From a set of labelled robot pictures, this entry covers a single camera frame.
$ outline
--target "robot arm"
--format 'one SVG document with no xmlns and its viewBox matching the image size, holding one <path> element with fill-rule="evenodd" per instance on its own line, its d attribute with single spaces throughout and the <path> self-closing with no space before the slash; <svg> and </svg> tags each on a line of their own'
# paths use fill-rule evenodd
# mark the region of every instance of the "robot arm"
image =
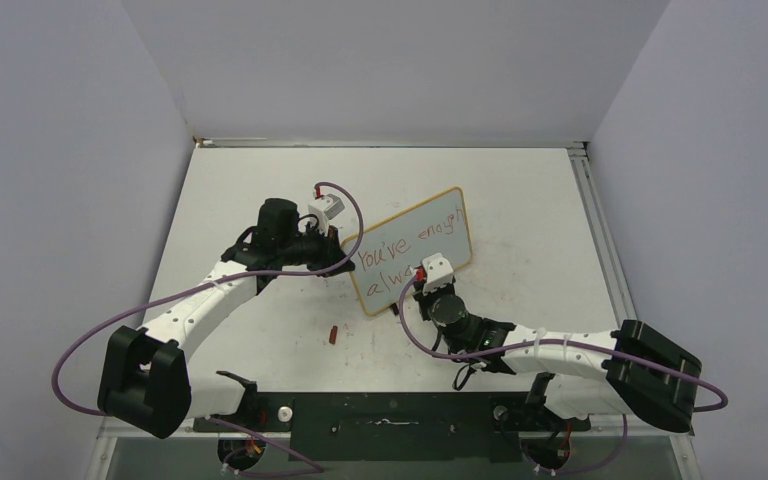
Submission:
<svg viewBox="0 0 768 480">
<path fill-rule="evenodd" d="M 660 333 L 636 320 L 619 330 L 597 333 L 548 332 L 498 322 L 469 313 L 455 294 L 451 264 L 436 254 L 422 261 L 414 284 L 423 320 L 434 323 L 451 353 L 443 356 L 470 363 L 473 370 L 510 375 L 538 375 L 530 394 L 562 419 L 589 414 L 629 414 L 663 430 L 687 432 L 696 399 L 696 385 L 617 357 L 580 348 L 601 347 L 653 361 L 693 378 L 701 363 Z M 531 347 L 515 345 L 534 343 Z M 495 350 L 485 356 L 474 355 Z M 471 358 L 457 358 L 467 355 Z"/>
<path fill-rule="evenodd" d="M 222 254 L 192 295 L 137 330 L 123 326 L 111 335 L 99 409 L 159 438 L 172 434 L 186 418 L 236 412 L 255 384 L 228 372 L 191 379 L 187 362 L 231 312 L 259 295 L 284 266 L 319 271 L 343 260 L 337 230 L 329 224 L 343 210 L 338 197 L 318 192 L 305 217 L 289 200 L 266 200 L 257 225 Z M 307 217 L 312 221 L 299 232 L 299 221 Z M 321 276 L 352 270 L 347 260 Z"/>
</svg>

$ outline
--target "small whiteboard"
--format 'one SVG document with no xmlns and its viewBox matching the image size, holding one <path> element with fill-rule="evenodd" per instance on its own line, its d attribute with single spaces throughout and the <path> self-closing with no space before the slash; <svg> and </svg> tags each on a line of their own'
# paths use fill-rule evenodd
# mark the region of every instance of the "small whiteboard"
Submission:
<svg viewBox="0 0 768 480">
<path fill-rule="evenodd" d="M 350 250 L 357 235 L 343 242 Z M 363 311 L 377 315 L 398 302 L 411 267 L 442 253 L 457 270 L 472 260 L 463 190 L 453 187 L 364 230 L 351 273 Z"/>
</svg>

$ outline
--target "white wall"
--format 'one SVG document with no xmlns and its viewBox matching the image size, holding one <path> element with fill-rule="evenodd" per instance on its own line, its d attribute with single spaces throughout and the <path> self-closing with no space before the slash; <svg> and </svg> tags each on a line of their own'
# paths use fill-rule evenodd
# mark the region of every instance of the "white wall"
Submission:
<svg viewBox="0 0 768 480">
<path fill-rule="evenodd" d="M 204 137 L 583 140 L 667 0 L 124 0 Z"/>
<path fill-rule="evenodd" d="M 768 1 L 673 0 L 590 153 L 638 315 L 731 395 L 706 478 L 768 478 Z"/>
<path fill-rule="evenodd" d="M 83 478 L 99 420 L 51 368 L 147 297 L 190 149 L 117 0 L 0 1 L 0 479 Z M 84 404 L 103 344 L 67 366 Z"/>
</svg>

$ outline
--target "purple cable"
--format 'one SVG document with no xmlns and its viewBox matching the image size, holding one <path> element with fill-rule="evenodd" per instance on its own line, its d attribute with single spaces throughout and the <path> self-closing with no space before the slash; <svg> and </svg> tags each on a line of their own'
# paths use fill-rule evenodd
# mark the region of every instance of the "purple cable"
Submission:
<svg viewBox="0 0 768 480">
<path fill-rule="evenodd" d="M 617 457 L 620 456 L 620 453 L 622 452 L 623 448 L 625 448 L 626 441 L 628 441 L 628 419 L 625 417 L 625 415 L 623 415 L 623 436 L 622 438 L 620 438 L 620 444 L 617 445 L 617 448 L 615 448 L 610 455 L 605 457 L 602 461 L 594 463 L 593 465 L 587 465 L 585 467 L 562 468 L 562 469 L 554 470 L 555 475 L 575 475 L 576 473 L 587 473 L 587 472 L 592 472 L 594 470 L 599 470 L 600 468 L 610 464 L 611 462 L 616 460 Z M 527 458 L 531 463 L 534 463 L 534 464 L 537 463 L 534 460 L 532 460 L 527 453 L 525 454 L 525 458 Z M 551 474 L 553 470 L 540 466 L 540 471 Z"/>
<path fill-rule="evenodd" d="M 506 345 L 504 347 L 496 347 L 496 348 L 488 348 L 487 350 L 481 350 L 478 352 L 473 353 L 464 353 L 464 354 L 445 354 L 445 353 L 437 353 L 434 350 L 431 350 L 430 348 L 426 347 L 422 343 L 417 340 L 417 338 L 411 333 L 410 329 L 408 328 L 408 323 L 405 320 L 405 296 L 408 293 L 408 290 L 410 290 L 413 287 L 413 282 L 416 280 L 416 276 L 411 279 L 411 281 L 408 282 L 407 285 L 405 285 L 405 288 L 402 289 L 401 295 L 399 295 L 399 321 L 402 323 L 402 329 L 405 331 L 405 334 L 408 336 L 411 342 L 413 342 L 414 345 L 417 346 L 420 350 L 423 352 L 431 355 L 434 358 L 443 358 L 446 360 L 469 360 L 471 358 L 480 358 L 485 355 L 493 355 L 496 353 L 502 353 L 507 352 L 508 350 L 515 350 L 518 348 L 526 348 L 531 347 L 534 345 L 533 341 L 527 341 L 527 342 L 520 342 L 520 343 L 514 343 L 511 345 Z M 564 345 L 564 341 L 560 339 L 546 339 L 541 340 L 540 345 Z M 713 392 L 718 397 L 720 397 L 719 403 L 715 403 L 712 405 L 703 405 L 701 407 L 695 407 L 693 409 L 694 412 L 713 412 L 714 410 L 722 410 L 723 408 L 726 408 L 726 405 L 728 405 L 728 396 L 725 392 L 723 392 L 720 388 L 715 387 L 714 385 L 711 385 L 710 383 L 693 377 L 691 375 L 688 375 L 683 372 L 679 372 L 678 370 L 673 370 L 672 368 L 667 368 L 663 365 L 657 364 L 655 362 L 652 362 L 650 360 L 646 360 L 645 358 L 640 358 L 634 355 L 629 355 L 624 352 L 618 352 L 616 350 L 611 350 L 610 348 L 604 348 L 599 347 L 597 345 L 591 345 L 589 343 L 582 343 L 582 342 L 576 342 L 573 340 L 570 340 L 566 342 L 567 346 L 570 347 L 576 347 L 581 348 L 584 350 L 590 350 L 593 352 L 602 353 L 605 355 L 611 355 L 615 358 L 620 358 L 623 360 L 628 360 L 630 362 L 636 363 L 638 365 L 644 366 L 646 368 L 650 368 L 652 370 L 659 371 L 661 373 L 666 373 L 667 375 L 673 376 L 679 380 L 692 383 L 694 385 L 700 386 L 710 392 Z"/>
<path fill-rule="evenodd" d="M 257 473 L 257 472 L 246 472 L 246 471 L 240 471 L 240 475 L 244 477 L 250 477 L 250 478 L 280 478 L 280 477 L 294 477 L 296 475 L 308 475 L 312 473 L 322 473 L 325 471 L 325 467 L 322 465 L 314 462 L 313 460 L 305 457 L 301 453 L 291 449 L 290 447 L 285 447 L 284 445 L 281 445 L 280 443 L 276 442 L 275 440 L 272 440 L 270 438 L 266 438 L 265 436 L 255 432 L 254 430 L 249 430 L 246 427 L 241 427 L 240 425 L 233 424 L 231 422 L 226 422 L 225 420 L 221 420 L 219 418 L 213 418 L 210 417 L 207 419 L 208 422 L 215 423 L 216 425 L 221 425 L 223 427 L 231 428 L 234 430 L 237 430 L 239 432 L 247 433 L 251 435 L 252 437 L 266 443 L 267 445 L 272 445 L 273 447 L 277 448 L 278 450 L 281 450 L 282 452 L 286 452 L 299 460 L 305 462 L 306 464 L 310 465 L 312 468 L 310 470 L 289 470 L 286 472 L 274 472 L 274 473 Z M 227 465 L 228 462 L 234 458 L 235 455 L 245 450 L 245 447 L 238 448 L 234 450 L 233 452 L 229 453 L 225 456 L 225 458 L 222 460 L 222 463 Z"/>
<path fill-rule="evenodd" d="M 355 241 L 355 245 L 352 247 L 352 249 L 349 251 L 349 253 L 346 255 L 345 258 L 335 263 L 334 265 L 331 265 L 330 267 L 326 267 L 320 270 L 313 270 L 310 272 L 283 271 L 283 270 L 258 270 L 258 271 L 242 272 L 234 275 L 228 275 L 227 277 L 218 279 L 216 283 L 232 282 L 240 278 L 251 277 L 254 275 L 270 275 L 270 276 L 286 276 L 286 277 L 309 277 L 309 276 L 315 276 L 315 275 L 323 275 L 332 270 L 336 270 L 340 268 L 344 263 L 348 262 L 349 259 L 351 259 L 355 253 L 357 253 L 358 248 L 360 248 L 361 240 L 363 240 L 363 215 L 361 215 L 360 213 L 360 206 L 358 206 L 355 198 L 349 192 L 347 192 L 346 189 L 344 189 L 339 185 L 333 184 L 331 182 L 319 182 L 316 185 L 314 185 L 314 187 L 317 189 L 319 189 L 320 187 L 329 187 L 339 191 L 340 193 L 345 195 L 346 198 L 349 199 L 349 201 L 352 203 L 352 206 L 355 208 L 355 213 L 357 214 L 357 217 L 358 217 L 358 236 L 357 236 L 357 241 Z M 216 286 L 213 283 L 204 283 L 202 285 L 190 288 L 188 290 L 184 290 L 183 292 L 179 292 L 174 295 L 170 295 L 168 297 L 164 297 L 164 298 L 155 300 L 153 302 L 146 303 L 145 305 L 140 305 L 139 307 L 134 307 L 130 310 L 120 313 L 119 315 L 116 315 L 113 318 L 105 320 L 104 322 L 101 322 L 100 324 L 93 327 L 89 332 L 83 334 L 80 338 L 75 340 L 75 343 L 70 345 L 69 348 L 67 348 L 66 351 L 63 352 L 63 355 L 60 356 L 60 358 L 57 360 L 57 363 L 54 365 L 54 370 L 51 372 L 51 389 L 54 391 L 54 396 L 57 397 L 57 399 L 60 400 L 60 402 L 63 405 L 66 405 L 67 407 L 77 412 L 85 413 L 87 415 L 101 416 L 101 417 L 107 416 L 107 414 L 105 414 L 101 410 L 96 410 L 94 408 L 87 408 L 87 407 L 78 405 L 77 403 L 66 398 L 66 395 L 63 394 L 63 390 L 61 390 L 60 388 L 60 371 L 63 369 L 63 365 L 66 363 L 66 360 L 68 360 L 69 357 L 72 356 L 73 353 L 75 353 L 75 350 L 77 350 L 78 347 L 83 345 L 84 342 L 89 340 L 93 335 L 104 330 L 110 325 L 113 325 L 116 322 L 124 320 L 130 317 L 131 315 L 144 312 L 149 308 L 154 308 L 159 305 L 163 305 L 175 300 L 179 300 L 184 297 L 189 297 L 190 295 L 201 292 L 202 290 L 207 290 L 208 288 L 215 288 L 215 287 Z"/>
</svg>

